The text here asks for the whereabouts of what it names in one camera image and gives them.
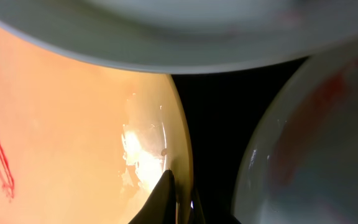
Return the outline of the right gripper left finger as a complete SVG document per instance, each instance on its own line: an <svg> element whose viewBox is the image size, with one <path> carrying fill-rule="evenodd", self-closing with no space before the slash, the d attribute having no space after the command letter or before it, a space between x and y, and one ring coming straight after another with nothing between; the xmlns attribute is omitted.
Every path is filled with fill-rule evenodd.
<svg viewBox="0 0 358 224"><path fill-rule="evenodd" d="M171 170L166 170L129 224L175 224L176 203L175 178Z"/></svg>

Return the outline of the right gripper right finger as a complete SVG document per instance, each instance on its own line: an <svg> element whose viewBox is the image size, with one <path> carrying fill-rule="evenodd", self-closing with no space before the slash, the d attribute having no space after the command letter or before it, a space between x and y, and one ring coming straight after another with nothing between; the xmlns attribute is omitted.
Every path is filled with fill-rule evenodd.
<svg viewBox="0 0 358 224"><path fill-rule="evenodd" d="M191 192L191 210L188 224L206 224L200 195L196 187Z"/></svg>

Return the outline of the yellow plate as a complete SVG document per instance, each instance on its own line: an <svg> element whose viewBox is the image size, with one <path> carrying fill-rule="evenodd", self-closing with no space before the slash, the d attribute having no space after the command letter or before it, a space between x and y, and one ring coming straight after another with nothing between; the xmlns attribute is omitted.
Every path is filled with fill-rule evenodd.
<svg viewBox="0 0 358 224"><path fill-rule="evenodd" d="M170 75L79 62L0 27L0 223L129 223L175 178L190 219L193 161Z"/></svg>

